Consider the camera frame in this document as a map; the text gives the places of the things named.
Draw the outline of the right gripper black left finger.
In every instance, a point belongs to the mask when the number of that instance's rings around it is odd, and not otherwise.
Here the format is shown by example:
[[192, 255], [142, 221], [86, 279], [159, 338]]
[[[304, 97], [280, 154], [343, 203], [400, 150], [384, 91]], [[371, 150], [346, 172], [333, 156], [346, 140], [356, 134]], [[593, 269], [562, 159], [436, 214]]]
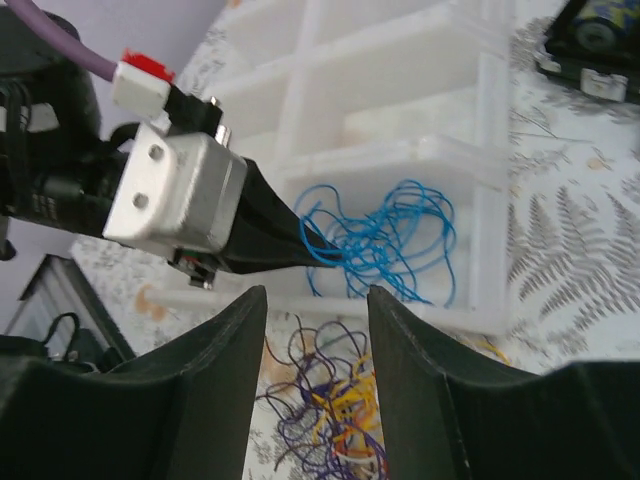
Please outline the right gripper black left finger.
[[238, 479], [260, 370], [266, 291], [107, 373], [1, 359], [5, 479]]

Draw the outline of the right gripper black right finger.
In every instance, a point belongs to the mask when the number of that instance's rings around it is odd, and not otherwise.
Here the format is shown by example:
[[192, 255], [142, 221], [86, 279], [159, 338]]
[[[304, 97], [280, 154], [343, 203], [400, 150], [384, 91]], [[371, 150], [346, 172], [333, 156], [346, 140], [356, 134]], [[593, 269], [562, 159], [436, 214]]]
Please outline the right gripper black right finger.
[[458, 343], [381, 287], [367, 303], [392, 478], [638, 477], [637, 362], [536, 375]]

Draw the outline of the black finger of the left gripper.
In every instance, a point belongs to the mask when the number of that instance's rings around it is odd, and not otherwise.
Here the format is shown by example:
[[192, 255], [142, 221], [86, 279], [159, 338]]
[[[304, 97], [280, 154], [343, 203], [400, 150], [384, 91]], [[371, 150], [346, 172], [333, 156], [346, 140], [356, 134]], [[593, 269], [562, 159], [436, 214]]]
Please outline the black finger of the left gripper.
[[311, 231], [279, 198], [248, 159], [247, 176], [231, 234], [219, 259], [227, 271], [253, 274], [298, 266], [322, 266], [310, 246], [326, 249], [331, 261], [342, 255], [331, 243]]

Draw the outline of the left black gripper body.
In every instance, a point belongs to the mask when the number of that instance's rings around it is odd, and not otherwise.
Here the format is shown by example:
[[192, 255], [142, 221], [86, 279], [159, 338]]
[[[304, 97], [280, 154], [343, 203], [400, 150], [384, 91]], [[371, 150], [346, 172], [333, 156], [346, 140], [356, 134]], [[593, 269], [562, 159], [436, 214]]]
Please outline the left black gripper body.
[[139, 128], [103, 140], [89, 73], [1, 10], [1, 257], [11, 220], [99, 238]]

